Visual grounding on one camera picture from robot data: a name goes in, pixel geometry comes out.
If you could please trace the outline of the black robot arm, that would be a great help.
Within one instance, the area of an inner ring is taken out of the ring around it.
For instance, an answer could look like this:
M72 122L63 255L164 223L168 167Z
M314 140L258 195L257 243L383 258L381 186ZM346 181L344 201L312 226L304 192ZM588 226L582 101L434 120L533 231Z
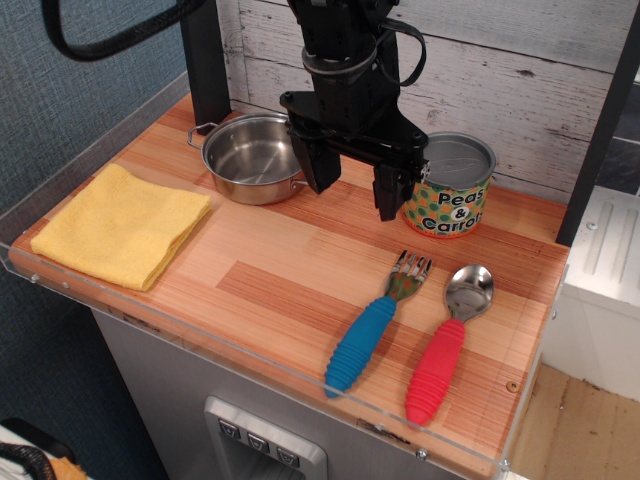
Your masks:
M292 1L301 28L302 61L310 91L280 97L288 133L309 186L322 193L341 175L344 156L372 166L375 206L381 220L396 217L426 175L428 136L399 110L402 88L421 75L399 73L397 37L418 42L415 27L390 18L392 1Z

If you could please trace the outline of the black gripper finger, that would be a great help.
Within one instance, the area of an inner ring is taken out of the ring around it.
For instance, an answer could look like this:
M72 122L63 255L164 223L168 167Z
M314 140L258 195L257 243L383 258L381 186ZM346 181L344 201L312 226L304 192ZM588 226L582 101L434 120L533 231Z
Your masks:
M383 222L396 218L400 208L412 197L415 184L421 183L424 176L424 162L408 168L383 163L374 167L374 200Z
M324 139L311 140L290 134L296 156L308 186L321 194L341 176L341 160Z

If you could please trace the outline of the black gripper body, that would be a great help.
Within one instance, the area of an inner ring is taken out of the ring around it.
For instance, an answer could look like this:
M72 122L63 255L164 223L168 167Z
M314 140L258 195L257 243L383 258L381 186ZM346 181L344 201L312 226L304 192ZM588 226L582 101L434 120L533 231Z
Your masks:
M398 107L400 87L379 71L358 79L314 78L312 91L287 91L280 97L289 116L289 133L327 141L341 155L372 166L408 168L424 162L427 135Z

